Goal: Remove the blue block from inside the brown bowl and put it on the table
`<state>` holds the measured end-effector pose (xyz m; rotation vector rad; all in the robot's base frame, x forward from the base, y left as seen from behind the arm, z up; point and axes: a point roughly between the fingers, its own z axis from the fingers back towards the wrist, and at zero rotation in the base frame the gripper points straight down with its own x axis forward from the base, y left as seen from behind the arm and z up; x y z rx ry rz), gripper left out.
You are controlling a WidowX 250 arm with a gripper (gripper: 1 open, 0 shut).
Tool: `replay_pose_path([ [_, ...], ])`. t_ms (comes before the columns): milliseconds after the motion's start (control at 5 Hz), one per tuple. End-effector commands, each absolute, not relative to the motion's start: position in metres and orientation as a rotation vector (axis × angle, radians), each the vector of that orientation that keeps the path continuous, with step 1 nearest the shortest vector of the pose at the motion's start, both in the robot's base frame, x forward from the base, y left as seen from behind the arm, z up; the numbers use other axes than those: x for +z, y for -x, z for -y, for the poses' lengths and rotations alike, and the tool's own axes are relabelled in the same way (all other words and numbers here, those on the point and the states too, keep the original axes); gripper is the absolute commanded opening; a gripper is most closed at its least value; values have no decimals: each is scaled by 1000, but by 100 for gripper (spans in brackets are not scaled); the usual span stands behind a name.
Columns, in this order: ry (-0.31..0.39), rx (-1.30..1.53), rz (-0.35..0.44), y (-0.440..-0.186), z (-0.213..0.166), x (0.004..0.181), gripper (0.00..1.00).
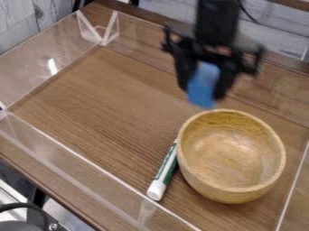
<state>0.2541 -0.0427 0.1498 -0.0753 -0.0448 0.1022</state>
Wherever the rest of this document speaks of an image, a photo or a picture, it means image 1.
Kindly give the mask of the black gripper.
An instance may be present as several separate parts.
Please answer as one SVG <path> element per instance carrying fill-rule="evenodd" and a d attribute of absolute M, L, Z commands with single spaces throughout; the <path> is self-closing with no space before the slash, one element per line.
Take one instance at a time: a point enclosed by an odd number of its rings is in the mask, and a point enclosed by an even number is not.
<path fill-rule="evenodd" d="M 197 0 L 192 24 L 168 22 L 162 50 L 172 54 L 180 88 L 188 91 L 198 62 L 220 67 L 214 100 L 225 98 L 240 73 L 255 75 L 265 47 L 240 30 L 243 0 Z"/>

